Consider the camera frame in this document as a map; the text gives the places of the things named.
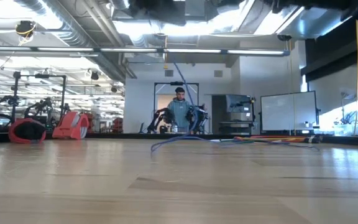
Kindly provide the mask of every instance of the monitor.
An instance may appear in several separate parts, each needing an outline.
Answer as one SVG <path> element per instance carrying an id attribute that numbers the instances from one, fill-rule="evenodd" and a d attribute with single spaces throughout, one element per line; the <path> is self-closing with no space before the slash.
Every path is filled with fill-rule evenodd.
<path id="1" fill-rule="evenodd" d="M 251 97 L 245 95 L 226 95 L 226 112 L 251 114 Z"/>

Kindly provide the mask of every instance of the wooden floor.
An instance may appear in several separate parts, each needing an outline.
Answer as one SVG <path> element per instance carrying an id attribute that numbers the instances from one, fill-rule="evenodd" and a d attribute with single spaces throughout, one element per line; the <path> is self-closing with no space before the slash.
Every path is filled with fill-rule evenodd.
<path id="1" fill-rule="evenodd" d="M 0 224 L 358 224 L 358 147 L 0 144 Z"/>

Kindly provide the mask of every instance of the overhead fixture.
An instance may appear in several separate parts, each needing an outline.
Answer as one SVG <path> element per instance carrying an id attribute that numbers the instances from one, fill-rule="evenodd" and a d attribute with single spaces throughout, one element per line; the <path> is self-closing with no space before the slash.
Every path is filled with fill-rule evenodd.
<path id="1" fill-rule="evenodd" d="M 101 48 L 102 52 L 121 52 L 121 53 L 156 53 L 157 49 L 148 49 L 148 48 Z"/>
<path id="2" fill-rule="evenodd" d="M 0 83 L 0 86 L 12 86 L 14 83 Z M 49 84 L 49 83 L 19 83 L 17 86 L 62 86 L 61 84 Z M 99 84 L 67 84 L 66 86 L 76 86 L 76 87 L 101 87 Z"/>
<path id="3" fill-rule="evenodd" d="M 98 80 L 99 79 L 98 72 L 92 71 L 91 79 L 92 80 Z"/>
<path id="4" fill-rule="evenodd" d="M 165 48 L 154 48 L 154 49 L 143 49 L 143 48 L 116 48 L 116 47 L 103 47 L 103 48 L 71 48 L 71 47 L 26 47 L 26 51 L 29 52 L 62 52 L 62 51 L 77 51 L 77 52 L 132 52 L 132 53 L 190 53 L 190 54 L 233 54 L 233 55 L 272 55 L 272 56 L 286 56 L 289 55 L 289 51 L 287 50 L 259 50 L 259 49 L 165 49 Z M 2 47 L 0 51 L 10 51 L 5 47 Z"/>
<path id="5" fill-rule="evenodd" d="M 92 52 L 94 51 L 91 48 L 84 47 L 39 47 L 39 50 L 47 52 Z"/>
<path id="6" fill-rule="evenodd" d="M 292 15 L 287 21 L 284 22 L 284 24 L 278 28 L 278 30 L 275 32 L 277 34 L 283 32 L 283 30 L 285 28 L 287 28 L 298 16 L 299 14 L 301 14 L 301 12 L 303 12 L 305 10 L 305 7 L 300 7 L 295 13 L 294 15 Z"/>
<path id="7" fill-rule="evenodd" d="M 99 57 L 98 54 L 70 54 L 70 57 Z"/>
<path id="8" fill-rule="evenodd" d="M 77 86 L 77 87 L 101 87 L 98 84 L 67 84 L 66 86 Z"/>
<path id="9" fill-rule="evenodd" d="M 287 56 L 290 53 L 286 50 L 228 50 L 228 54 L 234 55 L 279 55 Z"/>
<path id="10" fill-rule="evenodd" d="M 292 6 L 292 9 L 289 8 L 287 11 L 281 11 L 278 14 L 270 11 L 265 19 L 263 19 L 260 23 L 254 34 L 270 35 L 280 33 L 287 28 L 299 16 L 299 14 L 303 12 L 303 10 L 305 10 L 304 7 L 297 8 L 296 6 Z"/>
<path id="11" fill-rule="evenodd" d="M 221 50 L 213 50 L 213 49 L 165 49 L 165 53 L 213 53 L 219 54 Z"/>
<path id="12" fill-rule="evenodd" d="M 30 47 L 6 47 L 6 46 L 0 46 L 0 51 L 31 51 Z"/>
<path id="13" fill-rule="evenodd" d="M 6 95 L 11 95 L 12 93 L 0 93 L 0 96 L 6 96 Z M 45 93 L 18 93 L 18 96 L 22 96 L 22 97 L 61 97 L 61 94 L 45 94 Z M 113 98 L 113 99 L 117 99 L 117 98 L 122 98 L 122 96 L 120 94 L 110 94 L 110 95 L 86 95 L 86 94 L 79 94 L 79 95 L 66 95 L 65 97 L 70 98 L 70 99 L 79 99 L 79 100 L 87 100 L 86 98 L 89 97 L 96 97 L 96 98 Z"/>

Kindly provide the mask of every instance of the man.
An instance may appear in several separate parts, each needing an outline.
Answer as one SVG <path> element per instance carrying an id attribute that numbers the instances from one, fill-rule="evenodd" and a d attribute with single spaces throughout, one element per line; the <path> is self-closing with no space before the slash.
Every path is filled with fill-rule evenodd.
<path id="1" fill-rule="evenodd" d="M 185 90 L 182 87 L 178 87 L 175 92 L 177 93 L 177 97 L 169 103 L 167 108 L 175 115 L 175 125 L 178 126 L 178 132 L 187 132 L 190 123 L 186 119 L 186 115 L 190 104 L 185 100 Z"/>

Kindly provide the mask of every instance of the ceiling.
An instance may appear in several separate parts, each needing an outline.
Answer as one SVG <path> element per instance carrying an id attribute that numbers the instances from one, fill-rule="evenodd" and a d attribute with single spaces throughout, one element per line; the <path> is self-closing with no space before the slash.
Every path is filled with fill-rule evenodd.
<path id="1" fill-rule="evenodd" d="M 16 3 L 32 1 L 44 2 L 43 6 L 49 7 L 46 8 L 45 15 L 39 15 L 36 11 Z M 91 6 L 91 11 L 85 8 L 83 2 L 87 2 Z M 72 47 L 73 45 L 68 44 L 62 37 L 67 29 L 74 29 L 78 26 L 80 30 L 77 29 L 75 32 L 79 32 L 80 37 L 87 39 L 88 45 L 91 43 L 92 46 L 135 45 L 136 47 L 184 49 L 265 49 L 268 45 L 282 48 L 284 46 L 282 44 L 267 44 L 279 42 L 276 32 L 292 35 L 295 39 L 315 38 L 340 24 L 340 12 L 337 11 L 313 8 L 306 11 L 299 7 L 290 7 L 279 14 L 272 14 L 271 9 L 259 0 L 245 0 L 240 4 L 239 10 L 220 15 L 209 1 L 187 0 L 176 3 L 181 4 L 185 11 L 187 25 L 184 27 L 163 24 L 145 18 L 133 19 L 123 11 L 112 9 L 109 0 L 0 0 L 0 45 L 19 45 L 21 43 L 23 38 L 16 34 L 15 26 L 23 20 L 37 23 L 34 36 L 31 41 L 24 44 L 25 46 L 67 47 L 69 45 Z M 60 11 L 55 10 L 52 6 L 60 8 Z M 59 29 L 62 27 L 60 19 L 62 15 L 58 12 L 67 13 L 66 16 L 71 21 L 71 24 L 66 24 L 67 26 L 62 28 L 66 30 Z M 103 17 L 106 18 L 111 29 L 107 25 L 103 25 L 105 24 Z M 76 47 L 89 47 L 78 43 Z M 112 65 L 112 67 L 101 64 L 101 60 L 99 60 L 101 57 L 103 63 Z M 148 71 L 151 69 L 151 64 L 177 62 L 183 63 L 185 67 L 189 68 L 192 68 L 193 65 L 201 68 L 202 65 L 199 64 L 203 63 L 208 65 L 216 63 L 219 68 L 223 67 L 217 69 L 224 70 L 226 73 L 224 65 L 230 67 L 233 61 L 233 57 L 226 55 L 206 54 L 171 54 L 166 57 L 166 55 L 159 54 L 103 53 L 103 55 L 88 57 L 87 55 L 69 53 L 12 54 L 12 52 L 0 52 L 0 66 L 4 67 L 4 70 L 0 69 L 0 84 L 5 83 L 0 85 L 0 96 L 12 93 L 10 85 L 14 81 L 12 77 L 14 70 L 22 70 L 29 74 L 42 72 L 60 74 L 68 77 L 68 84 L 98 84 L 100 86 L 68 86 L 67 100 L 73 103 L 73 107 L 90 110 L 96 106 L 121 115 L 125 91 L 122 83 L 125 82 L 125 76 L 120 78 L 117 75 L 118 72 L 123 72 L 127 78 L 142 79 L 154 77 L 154 75 L 161 77 L 163 70 Z M 98 81 L 91 81 L 87 74 L 89 69 L 99 72 Z M 21 94 L 58 95 L 57 89 L 59 88 L 57 87 L 60 86 L 61 81 L 51 78 L 49 82 L 50 84 L 40 86 L 39 80 L 21 80 L 22 85 L 19 92 Z M 120 91 L 111 93 L 112 86 L 120 87 Z M 22 107 L 44 97 L 44 95 L 26 95 L 26 105 L 22 105 Z"/>

